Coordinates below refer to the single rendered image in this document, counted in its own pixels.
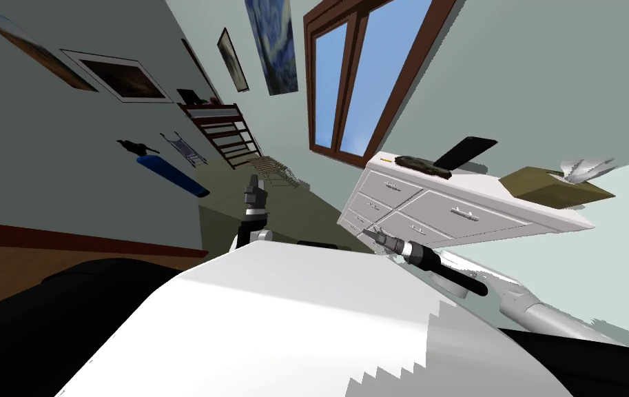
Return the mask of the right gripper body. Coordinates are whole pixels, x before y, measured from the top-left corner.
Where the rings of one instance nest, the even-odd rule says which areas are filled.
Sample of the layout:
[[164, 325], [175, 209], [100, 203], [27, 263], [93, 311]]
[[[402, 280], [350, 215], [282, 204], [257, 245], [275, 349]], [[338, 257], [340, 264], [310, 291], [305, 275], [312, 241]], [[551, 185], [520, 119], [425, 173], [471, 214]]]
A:
[[394, 254], [404, 256], [406, 242], [400, 238], [386, 234], [379, 231], [377, 233], [377, 244], [382, 246], [386, 251], [393, 252]]

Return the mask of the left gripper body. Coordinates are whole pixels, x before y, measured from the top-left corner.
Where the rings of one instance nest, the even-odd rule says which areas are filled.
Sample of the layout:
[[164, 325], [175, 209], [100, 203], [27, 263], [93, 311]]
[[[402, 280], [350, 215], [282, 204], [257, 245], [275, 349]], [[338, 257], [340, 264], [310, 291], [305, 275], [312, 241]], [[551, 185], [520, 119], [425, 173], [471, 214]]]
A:
[[247, 206], [244, 221], [267, 220], [266, 203], [268, 193], [258, 186], [247, 186], [245, 188], [245, 204]]

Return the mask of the wooden slatted rack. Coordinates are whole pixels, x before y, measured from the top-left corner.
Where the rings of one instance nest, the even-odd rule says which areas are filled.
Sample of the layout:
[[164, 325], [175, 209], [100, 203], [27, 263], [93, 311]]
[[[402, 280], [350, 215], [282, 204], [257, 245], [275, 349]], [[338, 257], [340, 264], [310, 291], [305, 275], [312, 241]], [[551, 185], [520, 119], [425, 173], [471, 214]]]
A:
[[266, 181], [269, 181], [272, 186], [274, 186], [274, 182], [271, 180], [271, 174], [276, 174], [292, 187], [299, 186], [299, 179], [294, 173], [286, 165], [270, 156], [254, 157], [247, 162], [252, 165], [257, 173], [262, 175]]

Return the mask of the white drawer front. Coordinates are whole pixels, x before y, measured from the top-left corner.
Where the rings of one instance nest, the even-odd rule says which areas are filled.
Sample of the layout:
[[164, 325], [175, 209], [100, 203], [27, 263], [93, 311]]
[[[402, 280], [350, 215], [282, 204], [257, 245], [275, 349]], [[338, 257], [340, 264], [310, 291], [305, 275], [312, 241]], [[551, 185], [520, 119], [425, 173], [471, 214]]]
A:
[[[397, 185], [402, 189], [402, 191], [396, 192], [390, 188], [385, 187], [385, 181]], [[411, 183], [396, 179], [390, 175], [381, 174], [376, 171], [370, 171], [365, 178], [362, 187], [360, 188], [360, 193], [371, 197], [372, 199], [375, 199], [389, 207], [397, 208], [422, 190], [422, 187], [411, 185]]]
[[393, 211], [393, 208], [360, 192], [354, 196], [349, 209], [372, 223], [378, 222]]
[[423, 245], [448, 241], [451, 237], [416, 221], [401, 212], [392, 212], [376, 223], [376, 226], [391, 236]]
[[400, 208], [400, 211], [453, 238], [506, 230], [527, 224], [430, 190], [411, 199]]

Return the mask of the brown ladder shelf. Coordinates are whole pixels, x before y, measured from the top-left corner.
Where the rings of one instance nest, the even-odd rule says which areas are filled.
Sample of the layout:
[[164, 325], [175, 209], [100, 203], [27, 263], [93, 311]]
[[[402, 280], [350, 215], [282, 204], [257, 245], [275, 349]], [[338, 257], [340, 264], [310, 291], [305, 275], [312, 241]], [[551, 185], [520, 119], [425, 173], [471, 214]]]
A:
[[235, 103], [222, 104], [212, 97], [199, 104], [184, 100], [178, 107], [232, 169], [262, 155], [243, 113]]

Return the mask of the blue cylinder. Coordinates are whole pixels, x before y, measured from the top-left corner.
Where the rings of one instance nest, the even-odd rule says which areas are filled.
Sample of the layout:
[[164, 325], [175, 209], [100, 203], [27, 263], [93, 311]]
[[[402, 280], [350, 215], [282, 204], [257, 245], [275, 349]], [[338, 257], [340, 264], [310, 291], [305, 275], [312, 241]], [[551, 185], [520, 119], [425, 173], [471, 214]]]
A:
[[181, 172], [160, 156], [138, 156], [136, 158], [136, 162], [173, 183], [173, 185], [189, 192], [190, 194], [193, 194], [198, 198], [204, 198], [210, 195], [210, 192], [200, 185], [200, 183], [186, 175], [184, 172]]

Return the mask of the dark green flat object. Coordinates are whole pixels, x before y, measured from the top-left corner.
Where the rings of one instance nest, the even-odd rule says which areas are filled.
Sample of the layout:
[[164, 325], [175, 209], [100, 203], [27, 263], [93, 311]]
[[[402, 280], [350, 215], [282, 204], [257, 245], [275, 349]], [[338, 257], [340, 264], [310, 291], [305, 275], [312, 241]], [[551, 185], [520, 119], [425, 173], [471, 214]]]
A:
[[452, 177], [452, 172], [450, 170], [445, 170], [442, 167], [434, 165], [434, 162], [418, 157], [398, 156], [395, 158], [394, 163], [401, 167], [412, 169], [431, 176], [438, 176], [447, 180]]

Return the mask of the black tablet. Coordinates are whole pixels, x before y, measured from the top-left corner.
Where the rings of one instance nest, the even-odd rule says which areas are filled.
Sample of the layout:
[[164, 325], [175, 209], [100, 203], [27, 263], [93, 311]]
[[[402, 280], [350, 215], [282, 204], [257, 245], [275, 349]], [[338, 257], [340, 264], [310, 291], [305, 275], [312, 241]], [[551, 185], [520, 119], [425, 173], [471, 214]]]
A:
[[435, 167], [453, 171], [497, 144], [495, 139], [468, 136], [433, 163]]

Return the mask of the black hand tool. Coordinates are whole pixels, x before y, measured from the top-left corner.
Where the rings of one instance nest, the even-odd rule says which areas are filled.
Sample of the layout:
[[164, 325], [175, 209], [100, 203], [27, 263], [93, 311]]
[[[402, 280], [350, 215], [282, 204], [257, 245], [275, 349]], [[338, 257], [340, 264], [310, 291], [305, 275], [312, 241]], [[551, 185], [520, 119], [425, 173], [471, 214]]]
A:
[[126, 141], [126, 140], [116, 140], [116, 142], [118, 142], [122, 147], [124, 147], [129, 152], [134, 153], [138, 156], [147, 156], [148, 152], [160, 154], [159, 151], [152, 149], [150, 147], [147, 147], [145, 144], [142, 144], [142, 143], [134, 143], [132, 141]]

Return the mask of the black framed picture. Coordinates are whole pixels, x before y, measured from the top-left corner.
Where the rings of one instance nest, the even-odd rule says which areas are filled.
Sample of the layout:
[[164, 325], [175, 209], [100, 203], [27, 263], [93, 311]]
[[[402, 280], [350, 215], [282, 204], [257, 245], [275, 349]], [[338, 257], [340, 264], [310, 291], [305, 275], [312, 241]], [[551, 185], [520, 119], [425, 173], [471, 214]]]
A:
[[228, 73], [234, 83], [237, 92], [246, 92], [249, 90], [249, 85], [245, 78], [240, 61], [234, 50], [231, 38], [227, 31], [227, 28], [223, 28], [220, 37], [217, 41], [217, 48], [220, 52]]

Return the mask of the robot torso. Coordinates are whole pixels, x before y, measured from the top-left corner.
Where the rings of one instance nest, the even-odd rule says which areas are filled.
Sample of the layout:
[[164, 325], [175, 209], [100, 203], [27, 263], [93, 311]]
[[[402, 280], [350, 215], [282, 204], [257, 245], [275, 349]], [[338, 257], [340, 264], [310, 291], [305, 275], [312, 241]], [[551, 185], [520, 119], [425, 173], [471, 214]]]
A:
[[384, 256], [269, 241], [151, 293], [56, 397], [572, 397]]

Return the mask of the white dresser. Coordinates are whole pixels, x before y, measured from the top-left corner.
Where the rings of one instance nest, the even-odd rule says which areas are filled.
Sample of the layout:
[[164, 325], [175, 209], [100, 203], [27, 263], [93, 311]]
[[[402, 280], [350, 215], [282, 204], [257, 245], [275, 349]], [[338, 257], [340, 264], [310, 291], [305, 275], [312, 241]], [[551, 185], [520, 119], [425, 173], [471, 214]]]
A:
[[[376, 253], [382, 253], [383, 249], [379, 245], [376, 245], [371, 238], [364, 235], [362, 230], [376, 226], [377, 222], [372, 223], [349, 209], [354, 196], [360, 192], [360, 188], [370, 171], [387, 174], [396, 179], [411, 183], [411, 185], [422, 187], [423, 190], [411, 199], [430, 190], [527, 223], [521, 227], [461, 238], [449, 236], [451, 239], [448, 241], [425, 245], [433, 249], [487, 241], [499, 241], [538, 234], [577, 232], [594, 228], [594, 225], [590, 223], [590, 221], [585, 219], [574, 209], [553, 209], [513, 197], [508, 190], [501, 185], [497, 177], [460, 172], [454, 173], [452, 177], [447, 180], [396, 165], [394, 163], [395, 158], [395, 154], [387, 152], [378, 152], [374, 155], [367, 163], [360, 180], [354, 187], [338, 219], [338, 225], [360, 239]], [[411, 199], [401, 204], [399, 207], [393, 208], [392, 212], [401, 212], [400, 208]]]

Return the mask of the blue swirl painting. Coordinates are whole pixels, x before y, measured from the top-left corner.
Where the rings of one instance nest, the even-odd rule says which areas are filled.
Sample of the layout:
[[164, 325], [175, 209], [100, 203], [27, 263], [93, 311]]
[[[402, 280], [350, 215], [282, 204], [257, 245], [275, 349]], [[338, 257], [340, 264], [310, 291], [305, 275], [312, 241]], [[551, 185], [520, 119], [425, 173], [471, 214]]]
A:
[[268, 92], [298, 91], [290, 0], [245, 0]]

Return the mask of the brown framed window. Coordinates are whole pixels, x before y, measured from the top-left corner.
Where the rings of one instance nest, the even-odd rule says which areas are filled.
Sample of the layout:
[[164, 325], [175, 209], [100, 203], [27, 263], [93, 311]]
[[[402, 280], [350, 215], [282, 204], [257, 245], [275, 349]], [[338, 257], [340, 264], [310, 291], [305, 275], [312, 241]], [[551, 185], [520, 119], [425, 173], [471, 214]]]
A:
[[309, 147], [364, 167], [464, 0], [321, 0], [303, 19]]

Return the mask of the white framed dark picture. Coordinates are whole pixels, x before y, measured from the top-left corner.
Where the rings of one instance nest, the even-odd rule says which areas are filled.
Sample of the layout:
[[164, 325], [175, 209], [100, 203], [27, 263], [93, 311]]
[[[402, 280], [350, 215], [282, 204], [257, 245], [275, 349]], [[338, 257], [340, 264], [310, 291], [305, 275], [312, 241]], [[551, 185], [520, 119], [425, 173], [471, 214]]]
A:
[[61, 51], [122, 103], [172, 103], [139, 61], [99, 54]]

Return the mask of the brown tissue box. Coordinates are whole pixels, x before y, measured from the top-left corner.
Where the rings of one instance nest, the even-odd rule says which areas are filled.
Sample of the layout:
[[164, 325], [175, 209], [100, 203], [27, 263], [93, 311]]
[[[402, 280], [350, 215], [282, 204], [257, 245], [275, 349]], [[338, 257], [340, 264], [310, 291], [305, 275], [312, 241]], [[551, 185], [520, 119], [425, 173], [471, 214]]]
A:
[[564, 161], [559, 172], [524, 167], [499, 181], [517, 199], [554, 209], [567, 209], [615, 196], [590, 183], [591, 179], [615, 169], [612, 162], [612, 158]]

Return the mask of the orange brown painting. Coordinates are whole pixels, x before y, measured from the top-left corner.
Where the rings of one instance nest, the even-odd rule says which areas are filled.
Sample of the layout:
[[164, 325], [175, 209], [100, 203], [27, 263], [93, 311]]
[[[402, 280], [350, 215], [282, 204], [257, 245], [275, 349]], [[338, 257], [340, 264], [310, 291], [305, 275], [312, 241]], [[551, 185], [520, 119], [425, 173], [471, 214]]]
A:
[[24, 32], [17, 24], [0, 15], [0, 35], [15, 45], [29, 57], [56, 75], [70, 87], [97, 92], [97, 89], [79, 76], [72, 68], [60, 61], [54, 54]]

